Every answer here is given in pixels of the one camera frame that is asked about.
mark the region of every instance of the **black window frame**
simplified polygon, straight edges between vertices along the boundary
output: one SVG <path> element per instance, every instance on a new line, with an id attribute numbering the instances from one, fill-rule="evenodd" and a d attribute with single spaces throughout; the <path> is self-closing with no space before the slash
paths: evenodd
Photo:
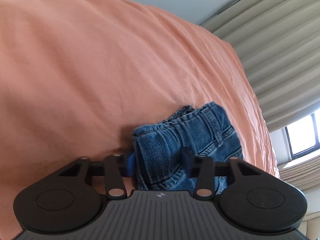
<path id="1" fill-rule="evenodd" d="M 308 149 L 305 149 L 301 152 L 298 152 L 296 154 L 293 154 L 292 153 L 292 148 L 291 148 L 291 142 L 290 142 L 290 136 L 289 136 L 289 132 L 288 132 L 288 129 L 287 127 L 285 127 L 285 133 L 287 134 L 287 139 L 288 139 L 288 143 L 289 143 L 289 148 L 290 148 L 290 154 L 291 154 L 291 159 L 292 160 L 295 160 L 295 159 L 298 159 L 304 155 L 307 155 L 311 152 L 314 152 L 316 150 L 319 150 L 320 149 L 320 142 L 319 142 L 319 137 L 318 137 L 318 129 L 317 129 L 317 123 L 316 123 L 316 116 L 315 116 L 315 113 L 311 114 L 311 118 L 312 118 L 312 123 L 313 123 L 313 129 L 314 129 L 314 132 L 315 132 L 315 139 L 316 139 L 316 144 Z"/>

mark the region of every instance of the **denim fabric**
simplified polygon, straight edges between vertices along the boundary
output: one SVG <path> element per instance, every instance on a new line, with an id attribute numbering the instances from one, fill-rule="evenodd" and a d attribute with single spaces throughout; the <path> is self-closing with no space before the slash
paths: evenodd
<path id="1" fill-rule="evenodd" d="M 224 109 L 214 102 L 199 109 L 184 106 L 170 118 L 140 126 L 133 133 L 137 187 L 143 190 L 189 190 L 189 179 L 181 166 L 180 150 L 210 156 L 216 162 L 242 158 L 240 141 Z M 226 177 L 215 178 L 216 194 L 227 187 Z"/>

